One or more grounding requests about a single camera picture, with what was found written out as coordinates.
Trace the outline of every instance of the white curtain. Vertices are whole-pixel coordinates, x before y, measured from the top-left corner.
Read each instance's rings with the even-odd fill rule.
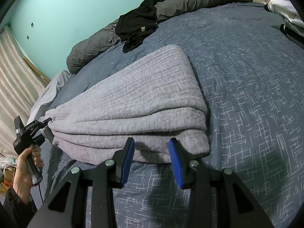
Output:
[[[32,106],[44,86],[22,59],[10,29],[0,33],[0,157],[15,157],[14,118],[26,124]]]

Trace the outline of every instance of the blue patterned bedding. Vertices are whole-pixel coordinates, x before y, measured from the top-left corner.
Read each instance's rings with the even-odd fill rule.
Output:
[[[285,228],[304,202],[304,51],[279,30],[282,19],[261,3],[230,3],[200,9],[159,24],[135,50],[122,44],[92,60],[64,85],[50,108],[165,45],[180,45],[189,57],[209,109],[215,169],[230,167],[251,190],[276,228]],[[43,197],[73,166],[49,142]],[[32,195],[37,207],[37,188]],[[87,214],[90,214],[90,191]],[[133,163],[127,184],[114,190],[118,227],[185,227],[189,191],[174,183],[170,165]],[[87,215],[90,227],[90,215]]]

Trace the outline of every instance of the teal wall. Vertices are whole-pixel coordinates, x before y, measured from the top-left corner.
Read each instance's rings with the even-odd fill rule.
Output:
[[[66,57],[76,43],[138,7],[142,1],[19,0],[11,18],[11,29],[31,61],[52,78],[67,68]]]
[[[15,9],[16,9],[16,6],[17,6],[17,3],[19,2],[19,0],[16,0],[13,5],[10,7],[10,9],[8,10],[8,12],[6,13],[6,15],[4,16],[2,22],[0,23],[0,32],[2,32],[2,30],[4,29],[4,27],[6,25],[9,25],[10,24],[10,21],[12,19],[12,16],[15,12]]]

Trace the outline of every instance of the human hand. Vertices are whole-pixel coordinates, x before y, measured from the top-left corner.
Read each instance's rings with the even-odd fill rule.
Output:
[[[31,177],[27,171],[26,158],[32,154],[34,163],[37,167],[43,167],[43,161],[40,158],[40,147],[31,145],[25,149],[18,157],[16,173],[14,177],[13,189],[24,204],[29,203],[29,194],[33,187]]]

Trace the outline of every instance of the folded blanket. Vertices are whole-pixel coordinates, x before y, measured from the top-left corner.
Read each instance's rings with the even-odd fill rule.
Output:
[[[135,140],[134,160],[169,163],[176,137],[200,157],[209,152],[207,108],[188,58],[165,46],[46,112],[57,145],[72,158],[99,164]]]
[[[264,5],[264,9],[282,16],[285,25],[281,24],[280,31],[304,49],[304,23],[292,3],[285,0],[270,0]]]

